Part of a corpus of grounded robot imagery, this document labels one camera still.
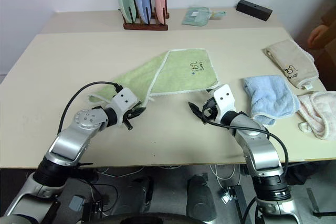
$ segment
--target green towel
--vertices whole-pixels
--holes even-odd
[[[144,65],[113,80],[128,87],[146,106],[149,97],[205,90],[218,84],[205,49],[177,49],[165,52]],[[116,94],[112,85],[89,94],[91,104],[110,102]]]

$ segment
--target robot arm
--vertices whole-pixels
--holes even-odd
[[[91,138],[112,125],[125,123],[129,130],[132,129],[128,119],[144,111],[144,108],[133,110],[137,104],[138,99],[132,91],[123,88],[105,109],[96,107],[77,112],[71,125],[57,135],[37,170],[28,177],[12,201],[5,216],[16,215],[14,218],[24,219],[23,223],[27,219],[35,219],[41,223],[51,207],[55,206],[55,199],[63,191],[72,171],[80,165],[79,160],[88,148]]]
[[[243,149],[257,194],[256,202],[264,221],[276,217],[279,223],[284,223],[284,218],[288,217],[296,223],[302,223],[285,181],[276,149],[267,138],[267,134],[253,130],[267,133],[267,129],[245,113],[235,111],[235,100],[228,85],[209,92],[212,98],[205,103],[202,112],[192,103],[189,103],[190,108],[204,123],[214,120],[217,124],[231,127],[232,135]],[[210,112],[210,116],[204,115],[206,110]]]

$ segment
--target person's hand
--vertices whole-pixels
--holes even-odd
[[[313,48],[314,47],[314,42],[322,36],[327,30],[328,26],[326,25],[319,25],[316,27],[313,31],[311,31],[309,38],[308,38],[308,47]]]

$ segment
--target floor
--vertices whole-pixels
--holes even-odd
[[[232,180],[226,184],[222,183],[223,187],[234,185],[238,183],[239,173],[238,166],[236,167],[235,175]],[[321,219],[314,217],[312,212],[312,204],[308,198],[307,188],[311,188],[317,200],[320,211],[335,211],[336,210],[336,177],[335,177],[336,161],[332,161],[328,166],[319,170],[316,174],[312,175],[304,185],[291,186],[291,193],[295,197],[302,221],[305,224],[310,223],[335,223],[336,217],[323,217]],[[126,174],[136,172],[138,167],[129,168],[110,168],[108,174]],[[221,177],[228,176],[233,170],[233,165],[218,166],[218,175]],[[10,203],[11,199],[15,196],[20,189],[21,184],[25,181],[26,176],[32,170],[12,170],[2,169],[0,171],[1,181],[1,214],[3,215],[5,209]],[[107,183],[115,185],[119,193],[123,193],[125,186],[133,179],[149,175],[154,178],[154,193],[151,202],[150,212],[172,212],[176,214],[185,214],[186,211],[186,187],[187,180],[194,174],[208,173],[208,184],[214,196],[217,221],[216,223],[239,223],[239,218],[236,211],[234,200],[226,205],[221,201],[218,196],[220,191],[219,184],[216,177],[212,174],[208,165],[190,165],[182,166],[177,169],[163,169],[159,167],[145,167],[140,172],[122,178],[112,178],[100,174],[99,183]],[[255,193],[249,176],[241,176],[240,184],[243,187],[247,203],[254,197]],[[107,209],[115,199],[115,192],[113,188],[101,186],[100,192],[105,196],[106,202],[109,202],[104,208]],[[58,215],[54,221],[55,224],[59,223],[76,223],[80,217],[81,212],[74,212],[68,205],[73,195],[82,195],[86,199],[91,198],[91,191],[88,185],[79,182],[78,180],[70,179],[68,184],[59,197],[61,207]],[[254,207],[251,211],[251,219],[253,219]]]

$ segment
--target pink towel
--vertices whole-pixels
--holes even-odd
[[[315,136],[336,140],[336,91],[319,91],[298,98],[301,103],[298,113],[307,121]]]

